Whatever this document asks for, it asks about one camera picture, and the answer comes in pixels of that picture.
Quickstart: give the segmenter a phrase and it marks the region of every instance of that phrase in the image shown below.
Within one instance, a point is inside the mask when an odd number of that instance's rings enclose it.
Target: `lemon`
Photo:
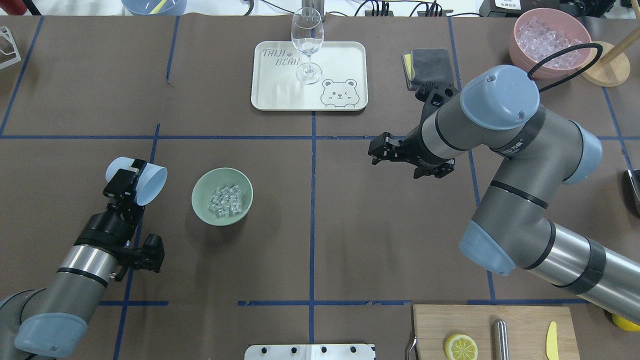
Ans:
[[[449,360],[476,360],[478,346],[476,342],[464,334],[449,336],[444,343],[444,353]]]
[[[640,331],[640,325],[632,323],[616,314],[611,314],[611,320],[613,320],[613,323],[624,331]]]

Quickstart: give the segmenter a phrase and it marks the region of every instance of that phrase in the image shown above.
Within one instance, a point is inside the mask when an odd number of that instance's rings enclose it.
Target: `blue cup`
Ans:
[[[178,16],[183,15],[184,9],[187,7],[187,0],[167,0],[162,9],[160,9],[160,12],[151,14],[151,10],[153,10],[159,2],[160,0],[122,0],[124,7],[133,15]]]

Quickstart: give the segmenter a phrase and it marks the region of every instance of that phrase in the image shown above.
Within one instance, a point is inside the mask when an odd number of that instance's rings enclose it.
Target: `wine glass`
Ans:
[[[324,28],[320,13],[311,7],[299,9],[291,22],[291,41],[296,49],[307,55],[307,62],[296,69],[296,77],[304,84],[314,84],[322,77],[322,70],[311,62],[324,41]]]

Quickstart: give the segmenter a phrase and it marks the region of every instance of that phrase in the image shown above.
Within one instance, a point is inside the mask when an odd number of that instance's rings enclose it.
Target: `cutting board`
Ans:
[[[547,360],[547,329],[555,321],[560,360],[580,360],[568,307],[491,305],[414,305],[418,358],[446,360],[445,340],[453,334],[466,334],[476,341],[478,360],[492,360],[492,324],[498,318],[507,323],[511,359]]]

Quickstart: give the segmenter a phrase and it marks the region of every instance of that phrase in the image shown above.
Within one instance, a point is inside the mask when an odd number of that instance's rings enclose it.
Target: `blue tape grid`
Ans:
[[[31,46],[27,56],[25,57],[20,75],[18,76],[16,85],[13,89],[12,98],[7,107],[7,111],[4,114],[2,124],[0,126],[0,139],[2,140],[37,140],[37,139],[49,139],[49,140],[85,140],[85,139],[98,139],[98,140],[153,140],[153,146],[150,155],[150,162],[153,163],[156,149],[159,140],[310,140],[312,143],[312,159],[311,159],[311,205],[310,205],[310,252],[309,252],[309,299],[308,300],[251,300],[251,301],[238,301],[237,305],[241,307],[248,306],[307,306],[309,309],[309,342],[314,343],[314,307],[316,306],[405,306],[411,304],[411,300],[316,300],[315,299],[315,200],[316,200],[316,142],[318,140],[372,140],[375,136],[317,136],[316,135],[316,113],[311,113],[311,136],[241,136],[241,135],[211,135],[211,136],[189,136],[189,135],[160,135],[160,124],[157,125],[154,135],[4,135],[4,129],[9,119],[10,112],[13,106],[13,102],[19,91],[22,78],[24,76],[26,67],[29,63],[31,54],[36,44],[38,34],[44,22],[45,17],[41,17],[38,23],[38,27],[35,31]],[[456,52],[456,44],[454,40],[454,29],[451,18],[447,18],[449,22],[449,36],[451,38],[451,48],[454,61],[454,68],[456,73],[456,82],[459,89],[462,89],[460,68],[458,64],[458,55]],[[169,83],[170,71],[173,60],[173,52],[175,49],[175,43],[177,39],[177,33],[179,28],[180,17],[176,17],[175,26],[173,30],[173,39],[171,44],[171,50],[167,63],[166,82]],[[611,118],[616,128],[617,136],[599,136],[600,140],[612,140],[618,141],[623,149],[627,166],[632,168],[628,153],[625,147],[625,140],[638,141],[640,136],[622,136],[618,121],[615,116],[615,112],[609,99],[609,94],[606,88],[602,88],[605,101],[609,108]],[[476,205],[480,203],[479,189],[477,184],[476,167],[474,164],[474,158],[472,151],[468,152],[468,158],[470,162],[470,171],[472,175],[474,195],[476,198]],[[138,226],[136,232],[134,246],[138,246],[140,242],[142,221]],[[100,306],[120,306],[122,312],[120,315],[120,324],[118,326],[118,335],[116,339],[116,345],[114,349],[113,359],[117,360],[120,353],[120,346],[122,344],[122,338],[124,335],[124,327],[127,316],[127,308],[130,306],[169,306],[168,301],[151,300],[151,301],[133,301],[130,300],[131,286],[133,282],[134,272],[130,271],[127,277],[127,284],[125,289],[125,295],[123,301],[102,301]],[[490,272],[487,272],[488,287],[490,292],[489,299],[472,299],[468,300],[467,304],[479,305],[549,305],[549,304],[587,304],[588,302],[583,299],[496,299],[495,289],[493,287],[493,277]]]

